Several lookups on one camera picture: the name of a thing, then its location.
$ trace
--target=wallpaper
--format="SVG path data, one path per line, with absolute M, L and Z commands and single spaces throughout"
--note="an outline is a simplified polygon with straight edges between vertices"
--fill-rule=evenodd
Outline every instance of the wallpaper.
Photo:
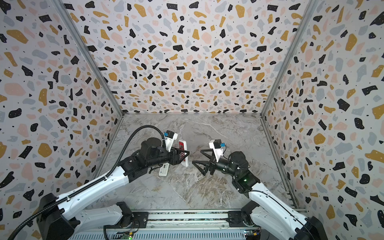
M 305 0 L 64 0 L 124 112 L 256 113 Z
M 319 1 L 265 120 L 328 239 L 384 239 L 383 1 Z
M 89 180 L 118 121 L 48 1 L 3 1 L 0 29 L 0 239 Z M 36 222 L 18 240 L 40 239 Z

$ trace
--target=gray speck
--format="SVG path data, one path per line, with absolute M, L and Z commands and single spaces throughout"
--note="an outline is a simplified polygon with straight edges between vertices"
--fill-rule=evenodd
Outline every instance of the gray speck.
M 13 188 L 6 190 L 5 193 L 24 191 L 24 187 L 25 187 L 25 183 L 18 183 Z
M 194 19 L 194 18 L 192 18 L 192 17 L 190 17 L 189 18 L 189 21 L 193 24 L 193 23 L 197 23 L 197 21 Z
M 127 63 L 125 61 L 120 62 L 120 69 L 122 71 L 127 71 Z
M 54 136 L 55 138 L 59 137 L 59 134 L 57 132 L 51 132 L 51 135 Z
M 8 142 L 16 142 L 17 141 L 17 136 L 10 136 L 11 139 L 8 139 Z
M 278 62 L 277 64 L 275 64 L 275 67 L 273 68 L 273 71 L 274 72 L 280 71 L 280 68 L 281 68 L 282 65 L 283 65 L 282 61 Z
M 155 30 L 153 30 L 153 28 L 149 24 L 144 24 L 143 28 L 145 28 L 149 33 L 155 33 Z
M 124 11 L 124 2 L 123 0 L 120 0 L 119 3 L 113 8 L 115 12 L 121 13 Z
M 58 167 L 61 163 L 61 158 L 57 158 L 57 160 L 55 161 L 55 167 Z
M 344 216 L 343 211 L 341 211 L 340 209 L 337 209 L 337 210 L 336 210 L 336 214 L 337 214 L 337 216 L 339 216 L 339 217 L 343 217 L 343 216 Z
M 261 31 L 264 30 L 263 26 L 265 25 L 265 23 L 263 22 L 263 20 L 259 19 L 259 21 L 257 22 L 257 26 L 260 28 Z
M 8 24 L 9 26 L 14 26 L 15 25 L 15 22 L 10 17 L 8 17 L 7 15 L 4 15 L 3 22 Z
M 60 148 L 60 152 L 63 156 L 67 155 L 67 151 L 65 149 Z
M 96 23 L 96 24 L 98 24 L 100 21 L 99 20 L 97 20 L 96 18 L 94 18 L 94 17 L 91 17 L 91 21 L 93 21 L 94 23 Z
M 288 78 L 287 83 L 288 83 L 288 84 L 291 84 L 292 81 L 293 81 L 294 79 L 295 79 L 295 75 L 291 75 L 291 76 Z
M 61 81 L 61 83 L 67 84 L 67 85 L 70 85 L 72 83 L 72 80 L 68 75 L 62 75 L 60 77 L 60 81 Z
M 63 189 L 67 189 L 68 187 L 70 187 L 70 186 L 72 186 L 72 185 L 73 185 L 73 183 L 66 182 L 66 183 L 64 183 L 63 185 L 61 185 L 61 187 L 62 187 Z
M 321 11 L 321 9 L 323 8 L 323 4 L 324 4 L 325 1 L 322 1 L 316 8 L 316 11 L 317 13 L 319 13 Z
M 45 130 L 49 131 L 53 127 L 52 123 L 48 120 L 48 118 L 44 115 L 39 117 L 40 126 Z
M 319 192 L 321 193 L 327 193 L 327 189 L 325 189 L 322 185 L 320 185 L 320 183 L 316 183 L 316 187 L 317 187 L 317 190 L 319 190 Z
M 197 66 L 199 68 L 199 71 L 204 71 L 205 61 L 200 61 Z
M 362 65 L 358 70 L 357 70 L 358 78 L 356 82 L 360 82 L 361 78 L 367 74 L 367 65 Z
M 344 61 L 342 58 L 336 59 L 336 65 L 335 65 L 336 71 L 341 72 L 341 70 L 343 69 L 343 63 L 344 63 Z
M 349 142 L 349 143 L 339 143 L 339 145 L 335 146 L 335 150 L 337 152 L 337 154 L 343 154 L 345 152 L 349 152 L 353 149 L 353 146 L 352 144 Z
M 365 189 L 363 187 L 356 187 L 356 190 L 361 192 L 362 194 L 365 194 Z
M 365 216 L 361 218 L 360 220 L 365 224 L 367 228 L 372 226 L 372 218 L 371 218 L 372 211 L 369 209 Z
M 328 53 L 328 61 L 332 61 L 333 60 L 333 53 L 332 53 L 332 50 Z
M 153 55 L 154 55 L 157 59 L 159 59 L 159 60 L 163 60 L 163 58 L 164 58 L 163 53 L 160 52 L 160 51 L 158 51 L 158 50 L 156 50 L 155 52 L 153 52 Z
M 118 49 L 118 50 L 120 50 L 120 52 L 123 52 L 123 53 L 125 53 L 125 49 L 124 49 L 123 47 L 121 47 L 121 46 L 118 46 L 118 47 L 117 47 L 117 49 Z
M 44 52 L 38 50 L 38 49 L 35 49 L 32 51 L 32 56 L 35 56 L 35 57 L 38 57 L 38 58 L 41 58 L 41 59 L 46 59 L 48 57 L 47 54 L 45 54 Z
M 376 51 L 376 48 L 374 48 L 374 47 L 372 47 L 372 48 L 368 48 L 368 49 L 366 50 L 367 53 L 374 52 L 374 51 Z
M 229 24 L 227 24 L 226 27 L 227 27 L 228 31 L 232 31 L 233 30 L 233 27 L 231 25 L 229 25 Z
M 31 64 L 33 63 L 33 60 L 30 59 L 30 58 L 28 58 L 28 57 L 24 57 L 24 58 L 19 57 L 19 59 L 20 59 L 22 62 L 24 62 L 24 63 L 26 63 L 26 64 L 29 64 L 29 65 L 31 65 Z
M 345 28 L 345 24 L 332 28 L 329 33 L 333 36 L 338 35 Z
M 235 56 L 237 57 L 237 59 L 239 59 L 239 60 L 243 60 L 243 59 L 244 59 L 244 56 L 245 56 L 245 53 L 239 50 L 239 51 L 237 51 L 237 53 L 235 54 Z
M 373 146 L 373 145 L 375 145 L 376 140 L 377 140 L 377 136 L 376 136 L 376 134 L 374 134 L 373 132 L 369 132 L 368 143 L 369 143 L 371 146 Z
M 367 30 L 368 30 L 368 25 L 360 27 L 360 29 L 359 29 L 359 35 L 360 35 L 360 36 L 361 36 L 361 35 L 364 35 L 364 34 L 367 32 Z
M 237 25 L 236 28 L 240 34 L 245 34 L 245 28 L 242 24 Z
M 37 201 L 32 201 L 32 202 L 29 204 L 29 209 L 34 209 L 36 206 L 37 206 Z
M 33 104 L 35 104 L 35 102 L 36 102 L 35 100 L 30 99 L 30 98 L 26 98 L 23 100 L 23 104 L 33 105 Z
M 216 8 L 215 8 L 215 12 L 217 12 L 217 13 L 222 13 L 222 12 L 224 12 L 224 10 L 225 10 L 225 6 L 227 5 L 227 1 L 224 1 L 222 4 L 220 4 L 219 6 L 217 6 Z
M 354 115 L 359 115 L 359 116 L 361 116 L 362 113 L 364 112 L 364 108 L 365 108 L 365 107 L 361 107 L 361 108 L 353 109 L 351 113 L 354 114 Z
M 336 89 L 336 91 L 335 91 L 335 95 L 336 96 L 339 97 L 339 96 L 342 96 L 343 94 L 344 94 L 344 90 L 343 89 L 340 89 L 340 88 Z
M 330 150 L 328 150 L 325 155 L 327 156 L 332 156 L 332 152 L 333 152 L 333 149 L 331 148 Z
M 191 42 L 190 42 L 189 39 L 188 39 L 187 44 L 185 45 L 185 47 L 186 47 L 186 48 L 189 48 L 190 45 L 192 45 L 192 44 L 191 44 Z
M 42 1 L 42 2 L 40 2 L 40 8 L 41 9 L 46 9 L 48 7 L 48 3 L 47 3 L 47 1 Z
M 378 101 L 381 100 L 381 97 L 380 97 L 379 95 L 376 95 L 376 96 L 373 97 L 373 100 L 374 100 L 375 102 L 378 102 Z

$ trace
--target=remote control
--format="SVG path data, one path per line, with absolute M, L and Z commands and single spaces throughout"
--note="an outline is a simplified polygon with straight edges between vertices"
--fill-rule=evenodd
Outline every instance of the remote control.
M 169 163 L 164 163 L 159 170 L 159 176 L 166 177 L 168 174 L 168 169 L 169 169 Z

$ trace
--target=gray marble surface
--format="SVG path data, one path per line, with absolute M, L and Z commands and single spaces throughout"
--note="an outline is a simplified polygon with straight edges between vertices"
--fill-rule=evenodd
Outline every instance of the gray marble surface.
M 237 192 L 231 176 L 219 171 L 203 176 L 191 163 L 208 159 L 201 149 L 209 149 L 212 139 L 227 145 L 225 156 L 242 151 L 257 176 L 277 197 L 289 204 L 285 189 L 258 115 L 125 115 L 124 122 L 105 161 L 101 174 L 115 163 L 130 134 L 142 125 L 154 125 L 163 132 L 171 130 L 187 141 L 190 165 L 170 165 L 168 175 L 159 177 L 159 170 L 146 174 L 92 203 L 88 208 L 107 207 L 125 201 L 131 209 L 239 209 L 249 199 Z M 139 131 L 124 156 L 140 148 L 141 142 L 160 135 L 153 129 Z

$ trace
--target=enclosure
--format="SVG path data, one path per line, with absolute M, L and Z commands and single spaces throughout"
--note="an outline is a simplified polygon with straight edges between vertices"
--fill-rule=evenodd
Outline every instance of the enclosure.
M 190 161 L 221 139 L 328 239 L 384 239 L 384 3 L 0 0 L 0 235 L 107 172 L 139 126 Z M 156 131 L 142 130 L 124 157 Z M 219 172 L 170 166 L 88 209 L 240 209 Z M 40 239 L 37 224 L 17 239 Z

